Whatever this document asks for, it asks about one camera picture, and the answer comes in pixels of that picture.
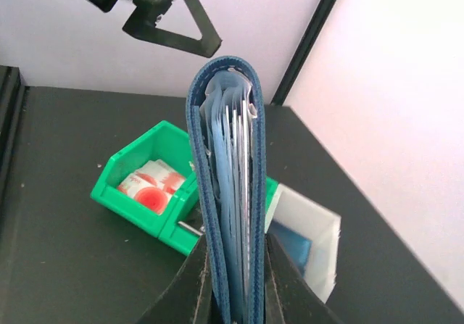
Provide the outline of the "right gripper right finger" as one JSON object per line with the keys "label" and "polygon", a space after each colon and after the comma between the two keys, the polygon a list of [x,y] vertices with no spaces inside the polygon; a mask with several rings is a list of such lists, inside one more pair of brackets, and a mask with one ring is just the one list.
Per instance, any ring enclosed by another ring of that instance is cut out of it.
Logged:
{"label": "right gripper right finger", "polygon": [[265,242],[265,323],[340,323],[306,284],[278,239],[268,234]]}

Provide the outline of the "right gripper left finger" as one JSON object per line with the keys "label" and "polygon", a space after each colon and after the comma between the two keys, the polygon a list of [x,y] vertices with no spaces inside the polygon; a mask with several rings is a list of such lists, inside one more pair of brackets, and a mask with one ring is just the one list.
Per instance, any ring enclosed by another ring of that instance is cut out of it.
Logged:
{"label": "right gripper left finger", "polygon": [[138,323],[211,323],[214,300],[207,242],[200,237],[170,285]]}

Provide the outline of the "blue card holder wallet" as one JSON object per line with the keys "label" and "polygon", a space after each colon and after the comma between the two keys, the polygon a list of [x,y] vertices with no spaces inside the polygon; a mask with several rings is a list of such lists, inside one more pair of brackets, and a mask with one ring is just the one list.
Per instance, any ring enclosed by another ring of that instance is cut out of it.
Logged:
{"label": "blue card holder wallet", "polygon": [[265,320],[265,108],[253,67],[208,62],[186,102],[212,289],[225,323]]}

